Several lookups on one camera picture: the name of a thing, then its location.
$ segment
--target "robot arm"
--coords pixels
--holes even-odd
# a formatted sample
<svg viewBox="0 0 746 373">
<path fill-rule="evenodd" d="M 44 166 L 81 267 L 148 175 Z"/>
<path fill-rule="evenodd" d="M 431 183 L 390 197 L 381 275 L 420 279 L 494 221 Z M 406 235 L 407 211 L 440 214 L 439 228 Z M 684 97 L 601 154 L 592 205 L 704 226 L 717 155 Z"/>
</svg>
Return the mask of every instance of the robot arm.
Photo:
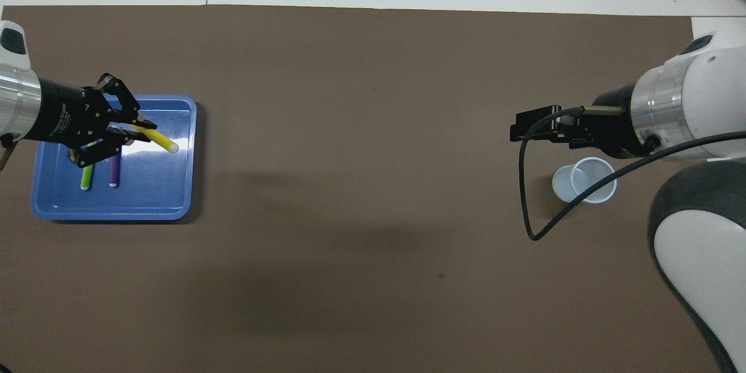
<svg viewBox="0 0 746 373">
<path fill-rule="evenodd" d="M 121 108 L 112 108 L 104 94 L 117 97 Z M 117 154 L 122 145 L 149 142 L 140 132 L 109 126 L 157 128 L 139 117 L 139 109 L 123 81 L 109 73 L 96 86 L 83 88 L 38 78 L 30 66 L 23 28 L 0 22 L 0 145 L 5 148 L 0 170 L 21 139 L 66 145 L 70 161 L 81 168 Z"/>
<path fill-rule="evenodd" d="M 717 33 L 695 39 L 636 83 L 599 95 L 593 105 L 616 108 L 618 115 L 584 112 L 552 119 L 548 115 L 561 110 L 558 105 L 538 108 L 515 116 L 511 141 L 528 135 L 645 161 L 738 132 L 741 139 L 667 157 L 725 161 L 684 170 L 661 187 L 651 206 L 648 242 L 660 274 L 720 370 L 746 371 L 746 163 L 738 160 L 746 156 L 746 46 L 728 45 Z"/>
<path fill-rule="evenodd" d="M 731 47 L 716 33 L 695 39 L 684 51 L 635 83 L 600 94 L 592 105 L 619 107 L 621 115 L 581 115 L 546 124 L 533 139 L 596 147 L 628 159 L 725 132 L 746 131 L 746 45 Z M 511 141 L 525 137 L 558 105 L 521 112 Z M 716 143 L 676 153 L 674 159 L 746 156 L 746 140 Z"/>
</svg>

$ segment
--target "plastic cup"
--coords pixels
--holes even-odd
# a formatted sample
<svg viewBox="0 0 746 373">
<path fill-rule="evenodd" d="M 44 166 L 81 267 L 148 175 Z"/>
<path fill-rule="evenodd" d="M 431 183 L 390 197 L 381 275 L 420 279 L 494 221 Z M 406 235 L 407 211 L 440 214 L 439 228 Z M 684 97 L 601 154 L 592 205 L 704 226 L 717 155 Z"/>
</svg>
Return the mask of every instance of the plastic cup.
<svg viewBox="0 0 746 373">
<path fill-rule="evenodd" d="M 560 200 L 569 203 L 595 182 L 599 182 L 612 173 L 614 173 L 614 168 L 607 161 L 597 157 L 587 157 L 578 160 L 575 165 L 562 166 L 557 169 L 552 177 L 552 189 Z M 611 198 L 614 192 L 616 192 L 616 180 L 604 185 L 583 202 L 600 204 Z"/>
</svg>

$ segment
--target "purple marker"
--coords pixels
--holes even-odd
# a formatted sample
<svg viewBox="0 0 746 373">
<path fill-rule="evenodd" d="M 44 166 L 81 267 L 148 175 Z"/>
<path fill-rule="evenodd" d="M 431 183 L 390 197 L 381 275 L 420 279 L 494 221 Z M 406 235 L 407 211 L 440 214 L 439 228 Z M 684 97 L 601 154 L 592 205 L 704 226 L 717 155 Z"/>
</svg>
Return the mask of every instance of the purple marker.
<svg viewBox="0 0 746 373">
<path fill-rule="evenodd" d="M 109 187 L 116 188 L 119 185 L 119 164 L 122 160 L 122 152 L 109 158 Z"/>
</svg>

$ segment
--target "table surface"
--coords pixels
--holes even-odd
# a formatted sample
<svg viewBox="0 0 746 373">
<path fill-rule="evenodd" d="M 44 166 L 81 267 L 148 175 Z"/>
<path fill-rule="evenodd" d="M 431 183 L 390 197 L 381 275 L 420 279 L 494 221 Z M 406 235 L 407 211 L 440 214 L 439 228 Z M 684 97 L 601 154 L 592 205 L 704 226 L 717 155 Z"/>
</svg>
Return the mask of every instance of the table surface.
<svg viewBox="0 0 746 373">
<path fill-rule="evenodd" d="M 38 75 L 200 108 L 179 224 L 55 224 L 34 142 L 0 177 L 0 354 L 14 371 L 716 371 L 647 249 L 682 168 L 624 177 L 525 237 L 515 113 L 587 104 L 688 18 L 264 6 L 7 7 Z M 593 150 L 535 144 L 551 174 Z M 616 168 L 624 161 L 612 161 Z"/>
</svg>

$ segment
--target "blue tray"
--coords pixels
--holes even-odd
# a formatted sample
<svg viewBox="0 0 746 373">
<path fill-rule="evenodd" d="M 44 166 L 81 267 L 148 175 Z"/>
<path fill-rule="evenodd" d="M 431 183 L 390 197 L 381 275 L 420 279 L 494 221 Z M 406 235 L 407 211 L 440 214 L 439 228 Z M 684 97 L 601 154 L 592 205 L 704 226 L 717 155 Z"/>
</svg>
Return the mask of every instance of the blue tray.
<svg viewBox="0 0 746 373">
<path fill-rule="evenodd" d="M 154 142 L 122 148 L 119 186 L 109 186 L 109 162 L 93 168 L 90 189 L 80 189 L 82 169 L 67 147 L 39 142 L 31 187 L 31 211 L 45 220 L 173 221 L 192 203 L 197 105 L 184 95 L 136 95 L 142 115 L 179 146 L 168 153 Z M 119 107 L 115 99 L 110 104 Z"/>
</svg>

